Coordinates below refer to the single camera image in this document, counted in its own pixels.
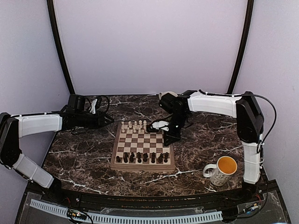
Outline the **dark tall piece back row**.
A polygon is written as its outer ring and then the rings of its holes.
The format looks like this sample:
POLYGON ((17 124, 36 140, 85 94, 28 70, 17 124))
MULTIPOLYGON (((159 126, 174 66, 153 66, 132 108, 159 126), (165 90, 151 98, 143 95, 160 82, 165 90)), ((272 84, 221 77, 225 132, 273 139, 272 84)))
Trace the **dark tall piece back row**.
POLYGON ((160 156, 158 157, 157 162, 158 163, 162 163, 163 162, 163 154, 160 154, 160 156))

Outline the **wooden chess board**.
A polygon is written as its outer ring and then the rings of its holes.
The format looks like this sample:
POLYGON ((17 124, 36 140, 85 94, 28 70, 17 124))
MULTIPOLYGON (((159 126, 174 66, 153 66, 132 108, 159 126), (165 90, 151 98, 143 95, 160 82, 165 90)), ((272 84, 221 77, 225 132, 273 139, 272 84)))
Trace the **wooden chess board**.
POLYGON ((118 124, 116 138, 110 162, 110 168, 118 171, 148 171, 148 172, 172 172, 175 170, 175 159, 173 146, 165 146, 163 139, 163 131, 157 133, 121 133, 121 123, 118 124), (128 153, 128 163, 124 163, 123 154, 128 153), (131 152, 135 153, 134 162, 129 161, 131 152), (148 153, 149 163, 137 162, 137 153, 148 153), (165 153, 169 152, 168 162, 164 163, 165 153), (156 154, 155 163, 151 163, 151 154, 156 154), (158 157, 163 154, 163 162, 158 163, 158 157), (116 161, 116 157, 121 158, 121 162, 116 161))

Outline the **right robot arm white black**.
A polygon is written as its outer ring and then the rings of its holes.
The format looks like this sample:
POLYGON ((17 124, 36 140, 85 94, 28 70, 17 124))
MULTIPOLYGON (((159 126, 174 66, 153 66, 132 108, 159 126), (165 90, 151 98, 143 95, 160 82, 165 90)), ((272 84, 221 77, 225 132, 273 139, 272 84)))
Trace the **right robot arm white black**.
POLYGON ((264 116, 252 92, 226 95, 188 90, 180 95, 167 92, 159 106, 171 116, 170 121, 152 122, 150 128, 164 131, 165 146, 181 139, 181 129, 192 112, 207 112, 236 119, 237 135, 244 149, 243 180, 256 184, 260 178, 264 116))

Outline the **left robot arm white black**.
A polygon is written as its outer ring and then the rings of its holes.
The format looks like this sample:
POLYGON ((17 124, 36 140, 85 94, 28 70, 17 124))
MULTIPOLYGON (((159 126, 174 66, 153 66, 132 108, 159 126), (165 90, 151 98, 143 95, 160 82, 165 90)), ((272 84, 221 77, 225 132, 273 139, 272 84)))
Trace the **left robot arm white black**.
POLYGON ((56 133, 76 128, 95 130, 110 125, 110 99, 99 95, 94 100, 71 94, 61 110, 32 114, 0 114, 0 163, 15 170, 28 182, 44 189, 55 203, 63 203, 66 193, 61 181, 41 167, 56 133))

